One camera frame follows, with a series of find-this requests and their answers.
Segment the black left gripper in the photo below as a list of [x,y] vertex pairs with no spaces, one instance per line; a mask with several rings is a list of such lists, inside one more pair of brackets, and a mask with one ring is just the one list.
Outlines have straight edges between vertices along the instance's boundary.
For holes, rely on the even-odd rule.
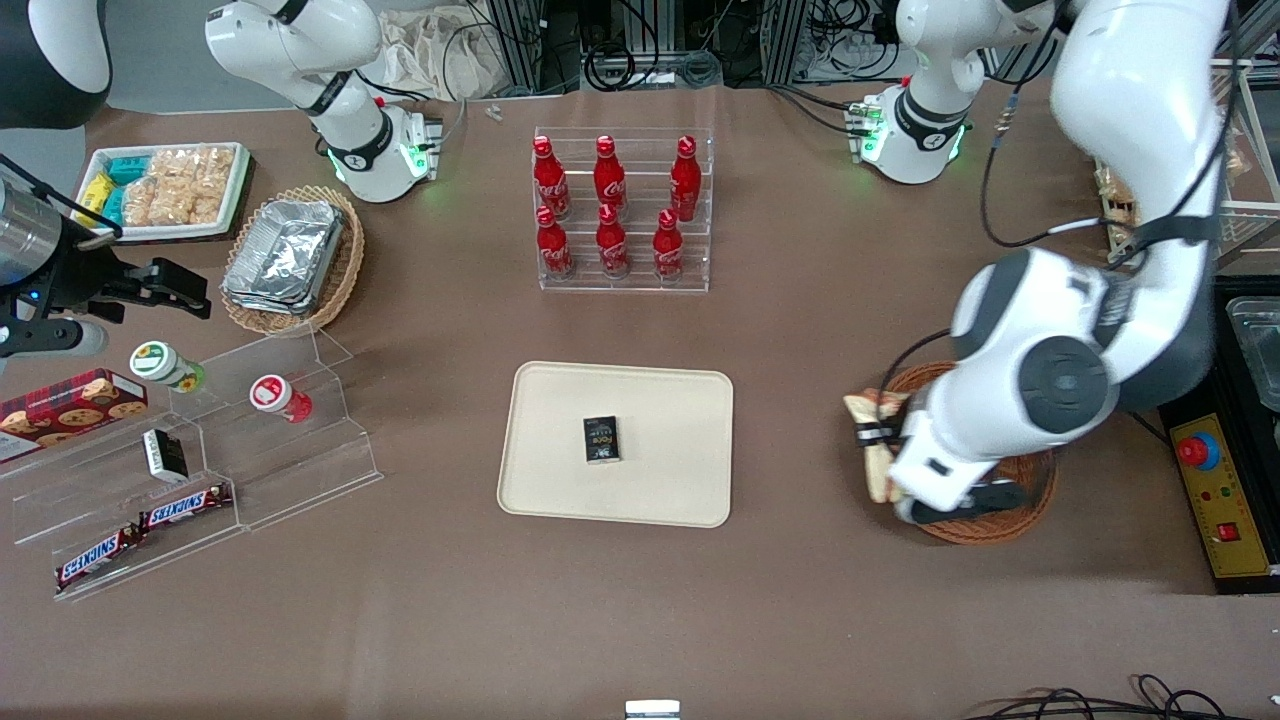
[[902,406],[900,428],[883,423],[858,423],[858,445],[899,446],[900,451],[934,451],[940,438],[937,430],[932,401],[911,400]]

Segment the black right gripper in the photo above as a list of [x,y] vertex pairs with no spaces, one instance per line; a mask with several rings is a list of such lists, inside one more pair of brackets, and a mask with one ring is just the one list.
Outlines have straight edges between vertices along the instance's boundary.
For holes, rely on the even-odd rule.
[[191,272],[165,258],[133,268],[114,252],[110,240],[64,241],[38,269],[38,319],[65,313],[90,314],[111,323],[124,318],[116,305],[172,307],[207,320],[212,307],[205,282],[191,284]]

